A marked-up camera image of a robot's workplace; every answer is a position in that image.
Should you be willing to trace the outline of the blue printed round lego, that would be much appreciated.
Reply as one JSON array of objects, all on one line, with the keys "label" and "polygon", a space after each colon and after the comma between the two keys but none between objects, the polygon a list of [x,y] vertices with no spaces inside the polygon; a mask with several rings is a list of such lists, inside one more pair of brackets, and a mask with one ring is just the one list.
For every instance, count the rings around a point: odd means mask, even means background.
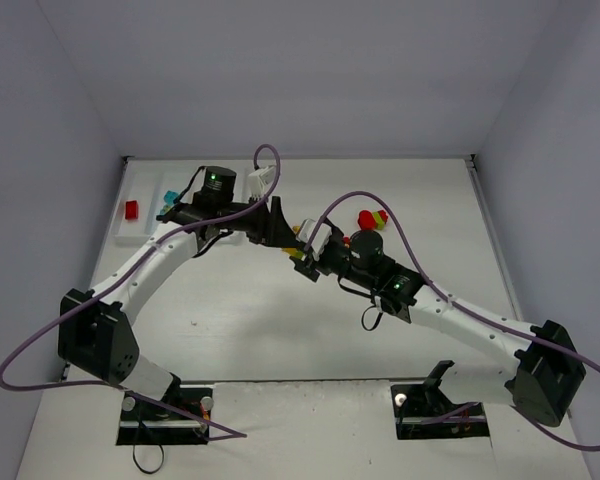
[{"label": "blue printed round lego", "polygon": [[171,209],[172,209],[171,205],[165,204],[159,211],[158,215],[156,216],[156,219],[158,221],[162,221]]}]

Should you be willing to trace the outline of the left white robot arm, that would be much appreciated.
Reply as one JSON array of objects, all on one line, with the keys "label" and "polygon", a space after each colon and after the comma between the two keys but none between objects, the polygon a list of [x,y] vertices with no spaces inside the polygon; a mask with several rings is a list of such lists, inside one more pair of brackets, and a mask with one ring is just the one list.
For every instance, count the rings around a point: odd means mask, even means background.
[{"label": "left white robot arm", "polygon": [[114,274],[86,292],[70,290],[61,301],[66,321],[59,326],[58,354],[69,364],[108,385],[171,403],[179,378],[140,354],[133,332],[136,317],[162,284],[221,230],[243,232],[250,241],[274,248],[313,243],[317,259],[330,235],[326,225],[306,219],[297,230],[286,222],[279,198],[263,198],[277,174],[270,166],[248,176],[246,203],[234,201],[236,173],[206,168],[201,189],[191,202],[176,201],[159,216],[144,245]]}]

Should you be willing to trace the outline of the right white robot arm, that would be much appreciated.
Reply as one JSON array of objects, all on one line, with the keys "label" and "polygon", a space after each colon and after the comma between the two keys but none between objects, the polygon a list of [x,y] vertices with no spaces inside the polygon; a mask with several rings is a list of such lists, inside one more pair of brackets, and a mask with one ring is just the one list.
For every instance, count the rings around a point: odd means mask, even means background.
[{"label": "right white robot arm", "polygon": [[560,425],[586,375],[562,325],[534,325],[460,305],[386,255],[375,231],[345,236],[322,225],[311,256],[317,271],[335,275],[342,290],[368,300],[380,314],[437,330],[490,357],[510,375],[502,388],[514,407],[541,425]]}]

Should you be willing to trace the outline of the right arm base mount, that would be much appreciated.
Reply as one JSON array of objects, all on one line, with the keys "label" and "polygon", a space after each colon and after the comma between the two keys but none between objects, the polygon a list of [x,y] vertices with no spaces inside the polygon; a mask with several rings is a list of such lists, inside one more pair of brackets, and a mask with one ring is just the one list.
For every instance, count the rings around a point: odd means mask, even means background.
[{"label": "right arm base mount", "polygon": [[453,366],[453,361],[442,360],[423,381],[390,386],[398,440],[459,440],[490,436],[481,403],[455,404],[442,392],[442,378]]}]

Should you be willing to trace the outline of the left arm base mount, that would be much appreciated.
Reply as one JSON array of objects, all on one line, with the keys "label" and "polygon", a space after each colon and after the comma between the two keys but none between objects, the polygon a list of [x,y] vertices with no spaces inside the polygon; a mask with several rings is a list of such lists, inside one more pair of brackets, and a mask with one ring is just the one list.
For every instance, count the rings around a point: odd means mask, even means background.
[{"label": "left arm base mount", "polygon": [[[198,417],[208,418],[214,406],[209,386],[185,385],[177,407]],[[166,410],[126,393],[121,402],[117,446],[206,445],[210,429],[198,420]]]}]

